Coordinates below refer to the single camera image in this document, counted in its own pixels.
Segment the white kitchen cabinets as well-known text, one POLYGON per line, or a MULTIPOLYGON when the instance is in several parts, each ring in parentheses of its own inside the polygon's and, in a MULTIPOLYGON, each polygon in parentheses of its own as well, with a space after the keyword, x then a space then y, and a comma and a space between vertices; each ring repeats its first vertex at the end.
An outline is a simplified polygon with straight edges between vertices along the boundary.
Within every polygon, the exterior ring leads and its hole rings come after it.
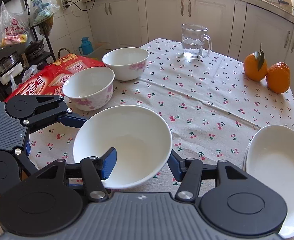
POLYGON ((263 48, 286 62, 294 96, 294 17, 260 0, 85 0, 94 37, 111 48, 155 38, 179 41, 181 25, 208 29, 213 50, 239 61, 263 48))

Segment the white power strip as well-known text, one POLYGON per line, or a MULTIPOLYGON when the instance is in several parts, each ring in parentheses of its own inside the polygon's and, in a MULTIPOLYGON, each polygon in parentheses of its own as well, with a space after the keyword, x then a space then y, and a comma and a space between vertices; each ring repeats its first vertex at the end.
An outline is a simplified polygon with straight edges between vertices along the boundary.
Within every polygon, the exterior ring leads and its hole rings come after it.
POLYGON ((65 9, 67 9, 67 5, 68 5, 68 0, 60 0, 60 2, 61 2, 61 8, 62 8, 62 10, 65 10, 65 9))

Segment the red snack box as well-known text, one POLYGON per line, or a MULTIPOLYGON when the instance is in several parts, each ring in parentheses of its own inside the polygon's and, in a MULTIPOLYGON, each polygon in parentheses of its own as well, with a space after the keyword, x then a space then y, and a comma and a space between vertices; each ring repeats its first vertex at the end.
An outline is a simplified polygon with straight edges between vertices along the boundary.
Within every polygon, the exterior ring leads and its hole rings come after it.
POLYGON ((17 94, 62 95, 62 86, 69 77, 87 68, 105 66, 101 61, 89 57, 68 54, 19 84, 17 89, 5 99, 5 102, 17 94))

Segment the plastic bag with snacks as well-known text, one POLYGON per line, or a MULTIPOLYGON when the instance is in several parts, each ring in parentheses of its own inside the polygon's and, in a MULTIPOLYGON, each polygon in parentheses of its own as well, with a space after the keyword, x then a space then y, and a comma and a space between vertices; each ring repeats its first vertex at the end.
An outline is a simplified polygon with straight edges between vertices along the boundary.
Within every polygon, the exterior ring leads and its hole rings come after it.
POLYGON ((29 34, 29 18, 27 11, 20 14, 9 12, 1 3, 0 11, 0 49, 26 43, 29 34))

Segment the teal thermos bottle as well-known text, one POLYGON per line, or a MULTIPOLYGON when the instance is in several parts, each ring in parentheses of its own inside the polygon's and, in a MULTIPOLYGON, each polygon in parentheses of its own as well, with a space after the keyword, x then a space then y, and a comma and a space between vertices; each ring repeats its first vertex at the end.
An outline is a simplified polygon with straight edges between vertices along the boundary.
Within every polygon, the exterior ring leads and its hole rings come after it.
POLYGON ((92 44, 89 37, 83 37, 81 39, 81 45, 78 48, 81 55, 88 55, 93 52, 92 44))

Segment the white plate with stain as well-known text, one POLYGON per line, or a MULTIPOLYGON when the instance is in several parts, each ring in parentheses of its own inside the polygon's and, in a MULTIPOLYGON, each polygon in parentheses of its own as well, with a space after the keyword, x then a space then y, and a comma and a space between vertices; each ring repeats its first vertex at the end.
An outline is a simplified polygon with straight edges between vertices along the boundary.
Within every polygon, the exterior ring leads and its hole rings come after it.
POLYGON ((251 141, 250 141, 249 144, 247 145, 247 147, 246 147, 246 151, 245 151, 244 161, 243 161, 243 165, 242 165, 242 169, 243 169, 244 171, 246 171, 246 161, 247 161, 247 155, 248 155, 248 150, 249 150, 250 146, 251 146, 251 141))

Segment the white floral bowl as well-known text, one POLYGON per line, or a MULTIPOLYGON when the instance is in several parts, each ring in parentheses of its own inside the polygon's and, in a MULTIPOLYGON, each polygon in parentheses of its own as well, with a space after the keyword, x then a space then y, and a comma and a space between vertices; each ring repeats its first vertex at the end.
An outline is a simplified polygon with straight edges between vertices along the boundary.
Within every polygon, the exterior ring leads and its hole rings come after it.
POLYGON ((139 78, 146 69, 149 52, 142 48, 119 48, 102 57, 103 63, 115 73, 119 81, 139 78))
POLYGON ((153 178, 167 163, 172 150, 168 124, 141 106, 115 106, 88 119, 76 134, 73 158, 101 157, 116 149, 116 163, 102 183, 108 189, 136 187, 153 178))
POLYGON ((107 67, 87 68, 67 79, 62 91, 77 109, 93 111, 111 99, 114 79, 114 71, 107 67))

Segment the cherry print tablecloth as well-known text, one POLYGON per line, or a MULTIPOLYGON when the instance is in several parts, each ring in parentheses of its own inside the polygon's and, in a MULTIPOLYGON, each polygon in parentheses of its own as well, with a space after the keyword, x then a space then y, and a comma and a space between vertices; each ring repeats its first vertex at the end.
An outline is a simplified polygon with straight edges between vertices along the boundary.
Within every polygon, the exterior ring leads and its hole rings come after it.
POLYGON ((243 64, 210 53, 188 59, 179 42, 158 38, 146 45, 146 70, 133 81, 115 81, 108 107, 140 105, 169 125, 173 148, 183 158, 242 166, 248 143, 267 125, 294 130, 291 91, 276 94, 265 81, 250 80, 243 64))

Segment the bumpy orange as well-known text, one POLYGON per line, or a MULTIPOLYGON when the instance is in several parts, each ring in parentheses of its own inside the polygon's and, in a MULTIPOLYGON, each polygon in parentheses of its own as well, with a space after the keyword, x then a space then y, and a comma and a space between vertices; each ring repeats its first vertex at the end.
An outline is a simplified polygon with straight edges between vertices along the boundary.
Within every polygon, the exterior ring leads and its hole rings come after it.
POLYGON ((273 64, 267 71, 267 86, 277 94, 285 93, 290 87, 290 69, 285 62, 273 64))

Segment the orange with leaf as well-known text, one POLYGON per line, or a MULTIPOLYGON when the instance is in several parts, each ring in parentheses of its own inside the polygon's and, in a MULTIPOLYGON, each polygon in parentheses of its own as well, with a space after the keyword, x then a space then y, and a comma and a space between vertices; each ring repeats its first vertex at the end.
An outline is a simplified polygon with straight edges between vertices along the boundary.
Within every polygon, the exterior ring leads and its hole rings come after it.
POLYGON ((267 63, 264 52, 261 48, 248 55, 244 60, 245 75, 253 81, 261 81, 267 74, 267 63))

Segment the glass water mug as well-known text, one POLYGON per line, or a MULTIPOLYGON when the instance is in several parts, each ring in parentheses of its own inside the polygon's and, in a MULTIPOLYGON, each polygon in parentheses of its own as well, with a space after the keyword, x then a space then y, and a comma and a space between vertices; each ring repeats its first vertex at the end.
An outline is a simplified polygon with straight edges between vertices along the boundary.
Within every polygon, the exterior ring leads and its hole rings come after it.
POLYGON ((208 28, 196 24, 182 24, 183 55, 190 59, 208 57, 212 51, 212 40, 208 28))

